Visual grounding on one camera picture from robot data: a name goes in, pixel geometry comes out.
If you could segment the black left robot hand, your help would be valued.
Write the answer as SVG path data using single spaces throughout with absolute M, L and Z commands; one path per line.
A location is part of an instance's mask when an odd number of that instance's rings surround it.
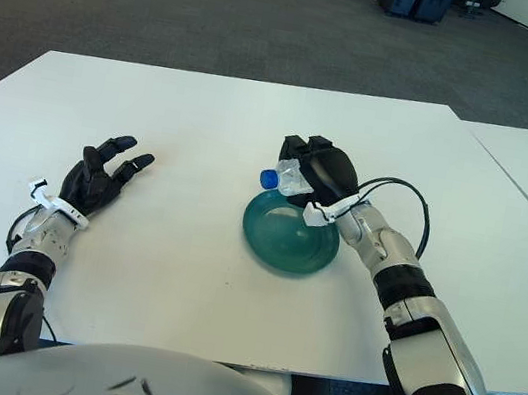
M 137 145 L 135 137 L 122 135 L 110 138 L 97 147 L 85 146 L 82 159 L 63 180 L 59 198 L 84 216 L 90 216 L 109 205 L 120 195 L 124 185 L 155 161 L 152 154 L 126 160 L 111 175 L 104 165 Z

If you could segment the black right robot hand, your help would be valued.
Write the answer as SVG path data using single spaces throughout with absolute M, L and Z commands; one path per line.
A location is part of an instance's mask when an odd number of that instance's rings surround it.
M 347 154 L 323 136 L 311 136 L 305 142 L 298 135 L 285 137 L 280 160 L 296 159 L 299 170 L 312 192 L 286 197 L 300 208 L 312 201 L 329 206 L 359 192 L 357 173 Z

